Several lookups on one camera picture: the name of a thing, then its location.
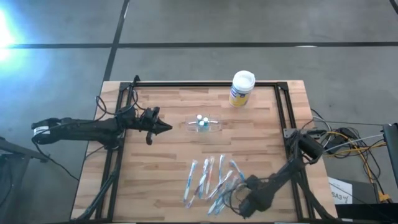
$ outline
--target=yellow label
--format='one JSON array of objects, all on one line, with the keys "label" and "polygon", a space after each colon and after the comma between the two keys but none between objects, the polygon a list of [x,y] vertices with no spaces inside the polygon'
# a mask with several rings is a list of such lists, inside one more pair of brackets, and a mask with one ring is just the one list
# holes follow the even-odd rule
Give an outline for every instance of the yellow label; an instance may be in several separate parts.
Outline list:
[{"label": "yellow label", "polygon": [[231,93],[229,94],[229,103],[235,107],[244,106],[249,99],[250,93],[239,93],[235,88],[231,88]]}]

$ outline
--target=concrete floor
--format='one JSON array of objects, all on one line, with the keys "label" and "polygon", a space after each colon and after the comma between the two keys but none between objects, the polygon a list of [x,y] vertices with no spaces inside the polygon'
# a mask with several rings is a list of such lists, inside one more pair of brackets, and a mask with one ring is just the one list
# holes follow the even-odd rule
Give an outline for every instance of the concrete floor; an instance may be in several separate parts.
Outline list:
[{"label": "concrete floor", "polygon": [[[0,32],[6,18],[8,40],[15,44],[111,43],[122,4],[1,0]],[[121,35],[122,43],[361,41],[398,41],[398,15],[389,1],[131,0]],[[33,148],[32,122],[91,119],[109,52],[0,50],[0,136]],[[143,80],[230,80],[238,70],[249,70],[258,80],[304,80],[311,107],[327,120],[384,124],[397,122],[397,64],[396,47],[119,49],[110,80],[132,80],[134,75]],[[381,130],[351,126],[362,136]],[[42,148],[79,176],[86,142],[60,141]],[[381,184],[398,201],[387,149],[374,153]],[[368,181],[358,157],[325,163],[330,177]],[[68,220],[76,187],[54,164],[32,161],[17,222]]]}]

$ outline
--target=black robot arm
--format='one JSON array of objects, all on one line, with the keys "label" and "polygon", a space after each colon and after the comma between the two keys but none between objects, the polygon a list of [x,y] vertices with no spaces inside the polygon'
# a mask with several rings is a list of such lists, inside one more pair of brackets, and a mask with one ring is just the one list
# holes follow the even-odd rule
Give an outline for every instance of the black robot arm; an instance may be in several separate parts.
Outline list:
[{"label": "black robot arm", "polygon": [[120,135],[126,129],[147,131],[147,144],[152,144],[152,134],[171,130],[171,125],[159,119],[159,107],[147,108],[137,117],[132,107],[121,108],[114,118],[103,121],[72,118],[49,118],[32,124],[34,141],[37,144],[51,144],[59,140],[98,141],[105,149],[116,149]]}]

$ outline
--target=container lid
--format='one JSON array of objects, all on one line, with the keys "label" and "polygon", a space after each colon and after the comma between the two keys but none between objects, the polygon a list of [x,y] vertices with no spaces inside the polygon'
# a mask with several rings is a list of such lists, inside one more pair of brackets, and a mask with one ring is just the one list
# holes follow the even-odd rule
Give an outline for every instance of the container lid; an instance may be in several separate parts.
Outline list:
[{"label": "container lid", "polygon": [[239,91],[250,91],[253,89],[256,78],[249,71],[239,71],[235,74],[233,85]]}]

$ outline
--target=wooden tabletop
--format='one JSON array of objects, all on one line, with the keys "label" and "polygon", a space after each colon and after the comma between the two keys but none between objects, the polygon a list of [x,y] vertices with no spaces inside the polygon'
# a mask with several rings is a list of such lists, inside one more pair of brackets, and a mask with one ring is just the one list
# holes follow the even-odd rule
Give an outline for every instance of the wooden tabletop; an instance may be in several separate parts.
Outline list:
[{"label": "wooden tabletop", "polygon": [[[298,127],[312,119],[310,105],[301,80],[287,81]],[[101,97],[109,111],[114,111],[120,82],[104,82]],[[255,212],[243,220],[225,208],[218,216],[207,216],[211,203],[195,200],[192,208],[185,208],[182,197],[192,159],[198,161],[190,188],[190,199],[196,188],[203,161],[215,156],[211,188],[218,183],[218,159],[226,154],[234,159],[248,177],[251,174],[267,177],[285,163],[286,155],[279,117],[272,87],[255,87],[244,108],[232,108],[227,87],[141,87],[135,88],[142,107],[160,107],[160,117],[173,130],[154,136],[151,146],[146,144],[146,133],[128,130],[119,178],[114,222],[273,222],[296,221],[290,182],[275,195],[272,207]],[[222,130],[213,133],[190,133],[185,127],[187,116],[214,114],[221,117]],[[90,142],[87,154],[99,148]],[[72,218],[82,214],[98,193],[106,157],[105,150],[92,154],[83,164]],[[310,188],[330,214],[336,216],[335,205],[322,160],[307,166]],[[105,198],[104,215],[108,211],[110,191]],[[301,194],[303,209],[305,203]]]}]

